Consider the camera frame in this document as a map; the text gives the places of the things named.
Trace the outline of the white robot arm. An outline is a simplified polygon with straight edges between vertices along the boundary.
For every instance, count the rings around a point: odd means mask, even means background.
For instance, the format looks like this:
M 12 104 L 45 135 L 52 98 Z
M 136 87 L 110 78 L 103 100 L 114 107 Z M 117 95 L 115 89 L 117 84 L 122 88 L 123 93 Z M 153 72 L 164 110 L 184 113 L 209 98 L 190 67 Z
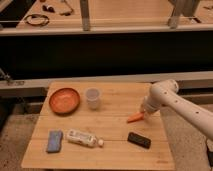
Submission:
M 153 114 L 162 106 L 170 107 L 213 141 L 213 112 L 182 98 L 177 94 L 178 91 L 179 85 L 173 79 L 156 82 L 150 86 L 141 109 L 147 114 Z

